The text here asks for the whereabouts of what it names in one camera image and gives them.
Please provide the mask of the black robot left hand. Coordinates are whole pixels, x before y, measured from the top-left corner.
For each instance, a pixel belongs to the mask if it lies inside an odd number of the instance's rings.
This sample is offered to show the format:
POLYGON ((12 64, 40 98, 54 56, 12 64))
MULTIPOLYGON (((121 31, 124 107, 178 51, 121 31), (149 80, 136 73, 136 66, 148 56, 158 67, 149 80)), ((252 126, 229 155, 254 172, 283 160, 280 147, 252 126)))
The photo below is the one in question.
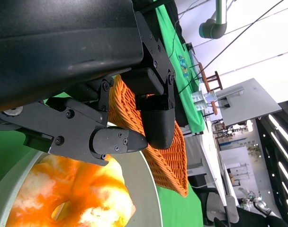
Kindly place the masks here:
POLYGON ((0 0, 0 130, 28 147, 100 166, 108 154, 168 149, 175 71, 130 0, 0 0), (143 133, 108 127, 113 76, 135 95, 143 133))

